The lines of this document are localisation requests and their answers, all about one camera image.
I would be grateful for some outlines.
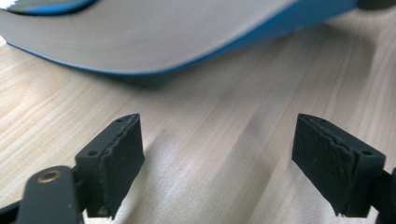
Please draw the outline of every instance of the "brass screw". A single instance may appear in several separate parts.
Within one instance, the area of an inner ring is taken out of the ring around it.
[[[37,179],[37,182],[41,183],[41,184],[49,183],[51,181],[58,179],[59,177],[61,177],[61,175],[62,175],[62,172],[59,170],[48,171],[48,172],[40,175]]]

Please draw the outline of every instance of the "black mount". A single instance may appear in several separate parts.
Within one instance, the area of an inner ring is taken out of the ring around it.
[[[358,8],[363,10],[380,10],[393,7],[396,5],[396,0],[360,0]]]
[[[80,224],[85,209],[114,218],[144,160],[139,115],[117,119],[77,154],[73,169],[32,175],[22,200],[0,209],[0,223]]]
[[[325,119],[299,115],[292,159],[332,205],[336,215],[396,223],[396,169],[383,170],[385,155]]]

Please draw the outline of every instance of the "wooden table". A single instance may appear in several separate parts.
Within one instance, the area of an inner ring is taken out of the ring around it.
[[[375,223],[336,217],[290,160],[299,113],[328,119],[396,166],[396,10],[354,11],[156,77],[50,63],[0,41],[0,206],[27,178],[140,113],[146,162],[112,222]]]

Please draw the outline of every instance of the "light wooden surface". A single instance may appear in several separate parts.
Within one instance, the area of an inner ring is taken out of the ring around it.
[[[374,223],[336,217],[290,160],[298,113],[396,166],[396,10],[352,12],[158,77],[60,66],[0,41],[0,206],[140,113],[146,162],[117,218],[87,223]]]

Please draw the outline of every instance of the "blue edge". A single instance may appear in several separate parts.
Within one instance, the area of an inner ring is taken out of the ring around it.
[[[259,25],[257,28],[247,33],[244,36],[236,39],[235,41],[227,44],[226,46],[220,47],[217,50],[214,50],[211,53],[208,53],[196,60],[193,60],[189,63],[184,63],[179,66],[165,68],[163,70],[158,71],[150,71],[150,72],[142,72],[142,73],[117,73],[111,71],[102,71],[95,70],[91,68],[74,66],[72,64],[62,63],[54,61],[50,58],[46,58],[41,55],[37,55],[33,52],[30,52],[26,49],[21,49],[18,46],[9,44],[17,49],[24,50],[31,54],[34,54],[37,57],[77,68],[87,71],[92,71],[95,73],[102,73],[106,75],[113,76],[149,76],[149,75],[159,75],[166,74],[170,72],[175,72],[177,70],[201,63],[208,59],[211,59],[217,55],[220,55],[226,51],[231,49],[238,49],[248,44],[262,42],[264,40],[276,38],[293,31],[306,28],[308,26],[320,23],[324,20],[327,20],[333,16],[339,15],[341,13],[347,12],[356,7],[358,0],[300,0],[281,13],[274,16],[271,20]]]
[[[58,6],[37,7],[23,12],[24,15],[56,16],[84,8],[96,0],[65,1]]]

